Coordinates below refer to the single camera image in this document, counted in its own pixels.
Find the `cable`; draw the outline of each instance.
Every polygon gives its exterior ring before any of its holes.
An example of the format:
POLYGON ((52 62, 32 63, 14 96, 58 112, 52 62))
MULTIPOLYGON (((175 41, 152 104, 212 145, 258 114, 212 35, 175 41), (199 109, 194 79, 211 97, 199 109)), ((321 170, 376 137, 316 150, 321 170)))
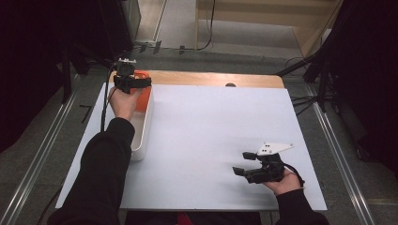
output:
POLYGON ((302 109, 300 112, 296 113, 296 116, 300 115, 301 113, 303 113, 304 111, 306 111, 308 108, 310 108, 310 106, 312 106, 314 104, 314 102, 316 102, 316 100, 312 100, 310 102, 310 104, 308 104, 304 109, 302 109))
POLYGON ((205 47, 198 49, 198 51, 201 51, 210 44, 211 39, 213 38, 213 19, 214 19, 214 8, 216 7, 216 0, 213 0, 213 9, 211 10, 211 19, 210 19, 210 38, 208 39, 208 42, 205 47))
MULTIPOLYGON (((286 61, 286 63, 284 63, 284 68, 287 68, 287 64, 288 64, 290 61, 292 61, 293 59, 301 59, 302 62, 304 62, 304 63, 306 63, 306 64, 309 64, 309 62, 306 62, 306 61, 304 60, 304 57, 293 57, 293 58, 288 59, 288 60, 286 61)), ((289 74, 292 75, 292 76, 298 76, 298 74, 293 74, 292 72, 289 72, 289 74)))
POLYGON ((38 219, 37 225, 39 225, 40 222, 43 220, 44 215, 45 215, 45 214, 47 213, 47 211, 49 210, 50 205, 53 203, 53 201, 55 200, 56 196, 58 196, 59 193, 61 193, 62 187, 63 187, 63 186, 61 186, 61 187, 55 192, 55 194, 52 196, 52 198, 50 199, 50 201, 49 201, 49 202, 47 203, 47 205, 44 207, 44 210, 43 210, 43 212, 41 213, 40 218, 38 219))
POLYGON ((105 130, 105 115, 106 115, 106 107, 108 106, 108 86, 109 86, 109 79, 111 78, 111 74, 114 71, 114 68, 116 66, 116 63, 111 65, 109 67, 108 74, 106 76, 106 81, 105 81, 105 93, 103 94, 103 108, 102 108, 102 114, 100 118, 100 131, 103 132, 105 130))
POLYGON ((269 212, 269 220, 271 222, 271 225, 273 225, 272 212, 269 212))

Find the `orange container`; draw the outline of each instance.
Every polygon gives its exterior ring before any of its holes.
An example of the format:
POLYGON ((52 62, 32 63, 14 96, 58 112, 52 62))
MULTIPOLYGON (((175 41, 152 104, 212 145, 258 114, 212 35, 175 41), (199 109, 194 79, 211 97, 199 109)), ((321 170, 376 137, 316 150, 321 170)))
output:
MULTIPOLYGON (((135 70, 134 72, 135 79, 145 79, 149 77, 149 73, 142 70, 135 70)), ((141 94, 137 99, 137 107, 135 108, 136 112, 146 113, 146 108, 148 107, 149 95, 151 91, 151 86, 148 86, 144 89, 143 94, 141 94)), ((131 88, 130 92, 133 93, 136 88, 131 88)))

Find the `black curtain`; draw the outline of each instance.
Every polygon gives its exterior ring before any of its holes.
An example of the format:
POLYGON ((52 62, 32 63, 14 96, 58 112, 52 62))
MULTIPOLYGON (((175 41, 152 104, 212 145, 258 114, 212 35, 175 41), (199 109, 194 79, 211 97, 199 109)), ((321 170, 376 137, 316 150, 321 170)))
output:
POLYGON ((0 152, 13 145, 62 85, 59 37, 46 4, 2 1, 0 152))
POLYGON ((396 174, 397 11, 396 1, 344 1, 341 13, 348 14, 349 20, 327 54, 331 73, 337 77, 334 88, 366 129, 357 144, 396 174), (355 10, 345 10, 352 6, 355 10))

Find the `metal rail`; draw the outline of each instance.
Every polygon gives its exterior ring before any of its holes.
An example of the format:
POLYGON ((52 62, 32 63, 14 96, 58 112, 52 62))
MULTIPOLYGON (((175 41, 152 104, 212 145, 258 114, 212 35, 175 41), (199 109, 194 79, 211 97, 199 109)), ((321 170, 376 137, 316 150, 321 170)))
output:
MULTIPOLYGON (((314 88, 308 84, 307 91, 310 95, 316 96, 314 88)), ((317 103, 314 104, 314 109, 316 116, 318 117, 319 123, 321 124, 322 129, 325 132, 325 136, 328 140, 331 153, 333 154, 334 160, 336 161, 337 167, 340 171, 340 174, 342 175, 351 202, 353 203, 354 208, 357 211, 360 223, 363 225, 375 224, 372 213, 360 190, 360 186, 355 180, 354 174, 351 172, 348 162, 345 159, 343 150, 340 147, 336 135, 334 134, 333 128, 330 125, 328 115, 325 112, 321 111, 321 108, 317 103)))

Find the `gray floor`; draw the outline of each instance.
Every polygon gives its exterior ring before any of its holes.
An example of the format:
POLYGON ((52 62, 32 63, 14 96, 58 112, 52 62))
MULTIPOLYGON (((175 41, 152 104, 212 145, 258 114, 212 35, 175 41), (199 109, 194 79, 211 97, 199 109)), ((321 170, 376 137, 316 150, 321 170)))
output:
MULTIPOLYGON (((166 22, 163 21, 161 29, 171 29, 166 28, 166 22)), ((274 36, 276 37, 273 39, 274 41, 281 42, 263 43, 271 49, 279 46, 279 50, 274 48, 272 51, 268 51, 265 47, 263 49, 255 48, 258 52, 254 52, 250 48, 243 48, 249 51, 244 52, 242 50, 237 54, 236 49, 240 47, 239 44, 234 42, 237 41, 236 39, 229 41, 232 43, 231 45, 216 48, 215 46, 218 43, 223 42, 220 39, 222 36, 216 34, 214 39, 216 42, 210 52, 184 52, 179 54, 179 52, 173 50, 161 50, 154 54, 153 49, 147 49, 145 52, 133 52, 127 56, 137 59, 137 67, 140 69, 272 74, 285 68, 286 64, 291 65, 299 60, 288 61, 290 58, 299 56, 298 47, 289 35, 289 29, 285 27, 276 27, 275 29, 280 28, 283 28, 285 32, 284 36, 277 37, 277 35, 270 34, 268 40, 272 40, 271 37, 274 36)), ((160 32, 159 38, 162 38, 162 47, 174 48, 183 43, 177 41, 176 44, 173 44, 174 38, 170 38, 170 36, 162 31, 160 32)), ((187 48, 190 46, 188 42, 184 44, 187 48)), ((293 72, 295 76, 288 75, 283 78, 285 87, 293 97, 308 96, 306 84, 301 79, 304 70, 293 72)), ((90 106, 95 103, 100 87, 105 81, 106 73, 106 68, 94 65, 87 76, 81 76, 80 89, 78 89, 69 115, 55 139, 38 180, 30 191, 15 224, 36 224, 45 205, 61 187, 87 123, 87 120, 83 121, 87 108, 81 107, 81 105, 90 106)), ((22 137, 7 151, 0 154, 0 212, 2 214, 7 209, 14 191, 23 179, 47 130, 50 128, 60 108, 61 99, 62 90, 53 96, 46 107, 32 121, 22 137)), ((327 115, 371 209, 375 224, 398 224, 398 216, 396 215, 396 212, 398 212, 398 182, 393 174, 380 163, 365 163, 358 160, 355 154, 355 146, 344 127, 344 123, 329 105, 327 115)), ((311 107, 299 115, 298 121, 328 206, 328 211, 322 213, 327 216, 330 224, 360 224, 346 186, 336 167, 325 134, 316 118, 314 108, 311 107)), ((43 221, 54 211, 54 204, 55 201, 50 206, 43 221)), ((270 213, 262 213, 262 218, 264 224, 270 224, 270 213)), ((277 218, 278 214, 273 212, 273 222, 277 218)))

